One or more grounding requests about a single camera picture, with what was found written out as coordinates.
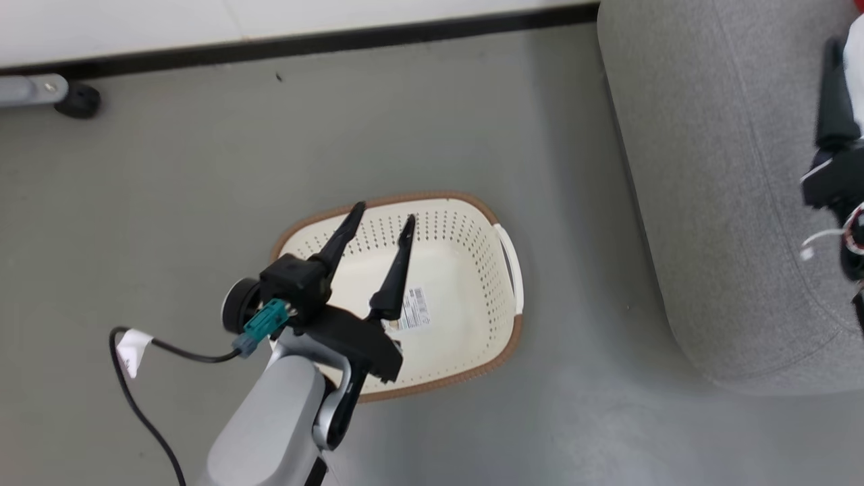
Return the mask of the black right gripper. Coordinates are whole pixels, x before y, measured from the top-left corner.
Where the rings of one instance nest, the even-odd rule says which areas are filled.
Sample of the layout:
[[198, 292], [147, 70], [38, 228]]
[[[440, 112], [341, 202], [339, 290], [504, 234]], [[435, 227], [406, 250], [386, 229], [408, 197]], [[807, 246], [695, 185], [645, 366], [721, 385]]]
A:
[[844, 46], [831, 37], [823, 50], [823, 70], [811, 168], [801, 178], [803, 203], [814, 209], [852, 211], [863, 197], [863, 144], [844, 71]]

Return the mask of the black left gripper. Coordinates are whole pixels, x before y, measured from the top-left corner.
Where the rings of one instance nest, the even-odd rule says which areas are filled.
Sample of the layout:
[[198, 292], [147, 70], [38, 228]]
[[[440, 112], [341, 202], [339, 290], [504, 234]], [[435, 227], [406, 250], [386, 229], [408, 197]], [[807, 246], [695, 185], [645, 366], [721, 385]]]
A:
[[[356, 203], [321, 251], [310, 258], [322, 266], [324, 276], [335, 274], [346, 247], [357, 234], [365, 209], [365, 202]], [[371, 296], [367, 320], [344, 308], [325, 305], [305, 322], [292, 319], [290, 327], [294, 332], [311, 336], [382, 382], [397, 381], [404, 362], [402, 351], [381, 324], [374, 322], [397, 321], [401, 317], [415, 229], [416, 215], [409, 215], [398, 235], [396, 257], [379, 290]]]

